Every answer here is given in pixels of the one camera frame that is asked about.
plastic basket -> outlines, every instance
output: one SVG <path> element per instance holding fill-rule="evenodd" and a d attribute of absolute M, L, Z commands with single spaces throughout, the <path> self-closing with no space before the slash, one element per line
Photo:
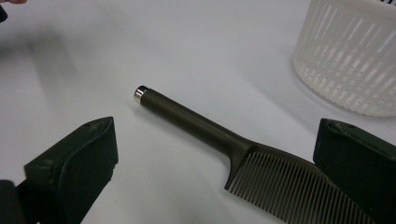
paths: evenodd
<path fill-rule="evenodd" d="M 396 116 L 396 0 L 312 0 L 293 63 L 333 103 Z"/>

white surface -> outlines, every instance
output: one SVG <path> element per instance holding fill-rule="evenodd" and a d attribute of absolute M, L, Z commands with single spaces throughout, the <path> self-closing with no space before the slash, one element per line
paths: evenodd
<path fill-rule="evenodd" d="M 297 78 L 300 1 L 3 4 L 0 178 L 84 122 L 113 116 L 120 163 L 83 223 L 281 223 L 223 189 L 229 163 L 133 100 L 141 84 L 311 161 L 320 118 L 396 144 L 396 119 L 333 106 Z"/>
<path fill-rule="evenodd" d="M 396 116 L 396 6 L 313 0 L 293 62 L 312 90 L 354 112 Z"/>

basket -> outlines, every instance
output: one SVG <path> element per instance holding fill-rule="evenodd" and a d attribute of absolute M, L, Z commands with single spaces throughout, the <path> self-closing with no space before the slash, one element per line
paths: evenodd
<path fill-rule="evenodd" d="M 312 0 L 293 64 L 331 102 L 396 116 L 396 0 Z"/>

handle tip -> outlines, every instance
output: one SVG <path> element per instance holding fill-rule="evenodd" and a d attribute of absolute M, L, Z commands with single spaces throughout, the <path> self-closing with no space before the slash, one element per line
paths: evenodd
<path fill-rule="evenodd" d="M 134 100 L 140 104 L 140 100 L 142 99 L 143 94 L 145 93 L 146 90 L 149 88 L 145 86 L 139 86 L 136 91 L 134 92 Z"/>

person's hand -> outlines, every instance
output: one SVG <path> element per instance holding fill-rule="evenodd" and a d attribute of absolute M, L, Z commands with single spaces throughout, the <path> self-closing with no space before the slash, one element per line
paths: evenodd
<path fill-rule="evenodd" d="M 12 4 L 25 4 L 27 0 L 0 0 L 0 3 L 9 2 Z"/>

